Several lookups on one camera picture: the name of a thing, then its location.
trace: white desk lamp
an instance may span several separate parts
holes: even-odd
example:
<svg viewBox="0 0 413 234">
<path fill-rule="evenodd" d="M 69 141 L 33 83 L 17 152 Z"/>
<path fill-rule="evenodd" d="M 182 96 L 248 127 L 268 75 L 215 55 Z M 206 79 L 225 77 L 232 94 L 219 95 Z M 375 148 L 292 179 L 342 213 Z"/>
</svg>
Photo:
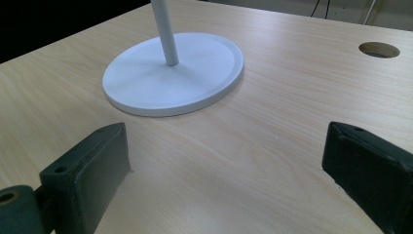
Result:
<svg viewBox="0 0 413 234">
<path fill-rule="evenodd" d="M 205 33 L 172 34 L 166 0 L 152 0 L 160 37 L 117 56 L 103 75 L 103 90 L 117 108 L 134 115 L 189 113 L 228 95 L 244 67 L 231 41 Z"/>
</svg>

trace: black floor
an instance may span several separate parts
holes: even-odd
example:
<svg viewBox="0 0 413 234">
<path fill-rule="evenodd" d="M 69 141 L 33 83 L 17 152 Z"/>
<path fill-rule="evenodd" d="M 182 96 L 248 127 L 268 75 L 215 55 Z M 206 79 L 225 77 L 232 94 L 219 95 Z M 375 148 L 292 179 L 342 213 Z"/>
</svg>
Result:
<svg viewBox="0 0 413 234">
<path fill-rule="evenodd" d="M 2 1 L 0 3 L 0 63 L 115 18 L 149 2 L 150 0 Z"/>
</svg>

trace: grommet hole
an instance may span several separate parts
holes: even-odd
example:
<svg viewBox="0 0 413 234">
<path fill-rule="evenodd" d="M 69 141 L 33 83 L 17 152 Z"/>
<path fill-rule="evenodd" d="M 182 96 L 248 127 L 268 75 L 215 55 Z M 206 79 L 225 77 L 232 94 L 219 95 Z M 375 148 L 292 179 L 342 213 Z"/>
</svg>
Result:
<svg viewBox="0 0 413 234">
<path fill-rule="evenodd" d="M 359 45 L 358 49 L 368 56 L 381 59 L 390 59 L 400 55 L 398 48 L 381 42 L 366 42 Z"/>
</svg>

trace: white stand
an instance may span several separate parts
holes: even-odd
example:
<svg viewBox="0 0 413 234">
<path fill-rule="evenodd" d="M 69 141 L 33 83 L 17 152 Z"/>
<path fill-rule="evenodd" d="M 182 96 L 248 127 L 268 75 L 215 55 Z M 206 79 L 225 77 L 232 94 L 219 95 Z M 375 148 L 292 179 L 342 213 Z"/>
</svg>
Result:
<svg viewBox="0 0 413 234">
<path fill-rule="evenodd" d="M 241 50 L 216 35 L 173 35 L 165 0 L 152 0 L 152 8 L 160 37 L 127 49 L 109 64 L 103 90 L 110 102 L 130 114 L 162 117 L 189 113 L 228 95 L 242 76 Z"/>
</svg>

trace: light wood grain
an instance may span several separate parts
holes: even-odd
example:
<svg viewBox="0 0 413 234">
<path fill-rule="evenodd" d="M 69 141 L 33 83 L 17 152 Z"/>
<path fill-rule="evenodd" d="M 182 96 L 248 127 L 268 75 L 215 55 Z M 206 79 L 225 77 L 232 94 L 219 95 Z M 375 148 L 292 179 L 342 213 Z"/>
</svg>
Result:
<svg viewBox="0 0 413 234">
<path fill-rule="evenodd" d="M 0 187 L 38 174 L 97 128 L 125 122 L 133 173 L 98 234 L 381 233 L 321 168 L 330 121 L 413 152 L 413 33 L 189 0 L 169 1 L 175 32 L 224 36 L 242 82 L 200 111 L 123 113 L 106 66 L 157 36 L 150 5 L 0 64 Z M 378 41 L 396 58 L 358 50 Z"/>
</svg>

